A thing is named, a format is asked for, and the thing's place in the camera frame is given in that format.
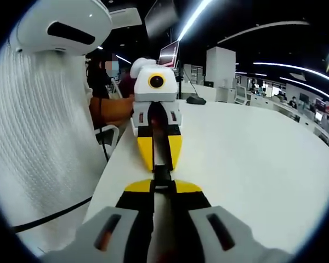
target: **robot eye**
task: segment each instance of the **robot eye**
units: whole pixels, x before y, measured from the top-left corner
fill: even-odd
[[[161,76],[161,74],[153,74],[149,78],[149,85],[152,88],[158,89],[163,86],[165,83],[164,78]]]

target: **white pillar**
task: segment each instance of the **white pillar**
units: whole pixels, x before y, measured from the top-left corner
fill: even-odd
[[[184,70],[185,70],[186,74],[188,74],[188,77],[191,78],[191,65],[184,64]],[[189,82],[189,78],[186,76],[186,74],[183,72],[185,83]]]
[[[213,81],[215,88],[232,88],[235,78],[235,52],[214,47],[207,50],[206,81]]]

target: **gray plastic part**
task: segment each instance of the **gray plastic part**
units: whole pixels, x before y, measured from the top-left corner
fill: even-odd
[[[107,251],[100,251],[94,245],[105,224],[115,215],[121,218],[112,232]],[[137,215],[136,210],[106,207],[79,228],[75,240],[70,245],[60,251],[51,251],[40,259],[46,263],[123,263],[129,233]]]
[[[133,102],[133,123],[134,127],[149,126],[148,122],[148,111],[151,102]],[[168,124],[169,125],[181,125],[181,113],[179,111],[179,103],[177,101],[161,101],[161,105],[166,111]],[[174,113],[176,120],[173,120],[172,112]],[[143,122],[140,122],[140,114],[143,114]]]
[[[176,93],[135,93],[135,101],[137,102],[158,102],[158,101],[175,101],[177,98]]]
[[[161,105],[166,111],[169,125],[181,125],[181,113],[179,111],[179,103],[177,101],[161,101]],[[173,120],[171,112],[174,113],[176,121]]]
[[[140,126],[149,126],[148,111],[150,105],[151,102],[133,102],[133,123],[136,128]],[[139,121],[141,113],[143,114],[143,122]]]
[[[255,241],[251,229],[222,207],[191,210],[189,214],[200,236],[205,263],[284,263],[291,255],[280,249],[268,249]],[[216,215],[235,245],[224,251],[208,218]]]

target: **yellow robot part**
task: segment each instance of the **yellow robot part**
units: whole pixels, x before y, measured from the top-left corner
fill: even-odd
[[[150,192],[151,179],[134,182],[128,185],[124,191],[126,192]]]
[[[138,145],[146,167],[152,171],[154,168],[152,137],[138,137]]]
[[[181,180],[175,180],[175,187],[177,189],[177,193],[202,192],[201,188],[197,185]]]
[[[168,136],[169,148],[171,149],[173,169],[176,168],[181,149],[182,138],[181,135]]]

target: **small white robot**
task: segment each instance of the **small white robot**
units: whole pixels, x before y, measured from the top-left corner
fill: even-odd
[[[176,101],[178,85],[174,72],[155,60],[144,58],[134,62],[131,77],[137,78],[134,86],[135,102],[131,119],[140,153],[146,167],[154,171],[154,131],[159,127],[166,138],[167,168],[173,170],[181,148],[181,113]]]

